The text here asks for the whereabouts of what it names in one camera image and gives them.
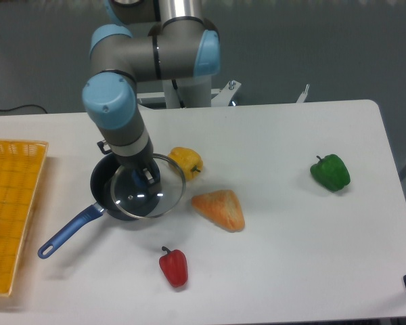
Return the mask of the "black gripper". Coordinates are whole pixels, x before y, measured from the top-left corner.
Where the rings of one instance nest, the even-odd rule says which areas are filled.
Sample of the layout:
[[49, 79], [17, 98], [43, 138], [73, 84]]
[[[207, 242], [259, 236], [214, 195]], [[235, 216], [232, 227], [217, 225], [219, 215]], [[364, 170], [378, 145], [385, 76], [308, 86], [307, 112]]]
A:
[[125, 146], [112, 147], [112, 152], [116, 160], [121, 166], [128, 169], [138, 169], [131, 172], [131, 179], [136, 188], [145, 190], [148, 186], [153, 186], [156, 182], [152, 170], [154, 169], [153, 145], [148, 142], [141, 150], [137, 150], [136, 146], [131, 146], [130, 149]]

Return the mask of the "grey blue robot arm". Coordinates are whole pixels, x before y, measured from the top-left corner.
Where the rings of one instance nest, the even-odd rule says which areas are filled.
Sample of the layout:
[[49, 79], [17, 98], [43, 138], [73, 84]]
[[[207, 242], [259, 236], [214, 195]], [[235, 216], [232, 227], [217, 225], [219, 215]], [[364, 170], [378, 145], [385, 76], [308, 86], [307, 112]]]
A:
[[159, 173], [137, 85], [168, 81], [180, 105], [209, 107], [211, 78], [221, 67], [219, 34], [200, 1], [107, 1], [105, 7], [112, 23], [92, 35], [82, 101], [118, 163], [151, 186]]

